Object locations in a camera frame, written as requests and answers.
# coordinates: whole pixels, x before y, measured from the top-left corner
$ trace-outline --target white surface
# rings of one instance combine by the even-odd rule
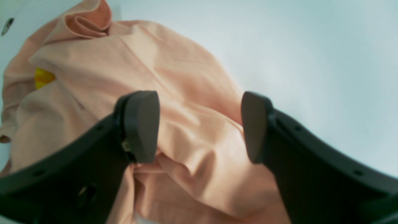
[[[29,0],[0,37],[0,70],[28,35],[78,2]],[[398,177],[397,1],[108,2],[116,20],[156,21],[195,40],[245,90],[268,96],[343,153]]]

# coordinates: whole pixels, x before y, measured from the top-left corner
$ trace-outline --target screw hole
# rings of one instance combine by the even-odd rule
[[[8,20],[8,23],[7,23],[7,28],[10,28],[10,26],[11,26],[13,23],[14,23],[14,18],[10,18],[10,19]]]
[[[354,170],[354,174],[356,174],[358,176],[363,176],[363,172],[359,171],[359,170]]]
[[[78,209],[83,209],[89,206],[91,203],[93,203],[96,200],[97,196],[97,187],[95,184],[89,184],[84,186],[77,198],[77,207]]]
[[[41,170],[34,172],[33,176],[39,177],[39,176],[43,175],[44,173],[45,173],[44,169],[41,169]]]

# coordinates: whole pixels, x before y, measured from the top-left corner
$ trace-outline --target orange fabric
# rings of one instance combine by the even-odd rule
[[[38,90],[37,67],[55,75]],[[112,22],[104,0],[44,25],[7,67],[0,135],[11,139],[11,173],[137,90],[159,94],[157,157],[126,169],[108,224],[134,223],[134,211],[162,224],[289,223],[272,173],[246,155],[240,87],[188,38],[150,21]]]

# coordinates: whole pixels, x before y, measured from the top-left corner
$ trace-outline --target crumpled fabric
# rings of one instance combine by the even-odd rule
[[[155,90],[158,150],[123,176],[107,224],[288,224],[273,174],[250,163],[242,89],[208,51],[150,21],[111,20],[84,0],[30,36],[4,72],[1,142],[14,173],[57,152],[113,112],[118,98]],[[55,76],[36,89],[35,70]]]

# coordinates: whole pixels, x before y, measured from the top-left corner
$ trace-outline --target yellow tag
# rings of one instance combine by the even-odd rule
[[[35,73],[36,89],[40,89],[41,87],[49,84],[54,80],[55,80],[55,75],[52,74],[51,72],[36,68],[36,73]]]

